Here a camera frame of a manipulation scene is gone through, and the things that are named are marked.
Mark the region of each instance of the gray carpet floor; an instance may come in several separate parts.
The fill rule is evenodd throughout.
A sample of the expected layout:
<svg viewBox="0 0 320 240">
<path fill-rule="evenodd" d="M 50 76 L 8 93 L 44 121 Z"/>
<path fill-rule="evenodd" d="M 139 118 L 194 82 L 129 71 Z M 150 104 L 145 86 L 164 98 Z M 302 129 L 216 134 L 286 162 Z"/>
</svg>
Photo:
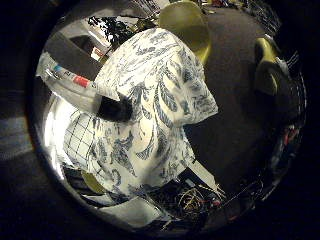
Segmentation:
<svg viewBox="0 0 320 240">
<path fill-rule="evenodd" d="M 272 106 L 258 101 L 252 89 L 254 42 L 264 35 L 263 29 L 241 11 L 214 10 L 208 15 L 212 54 L 205 73 L 219 113 L 187 126 L 186 132 L 197 159 L 230 196 L 271 154 Z"/>
</svg>

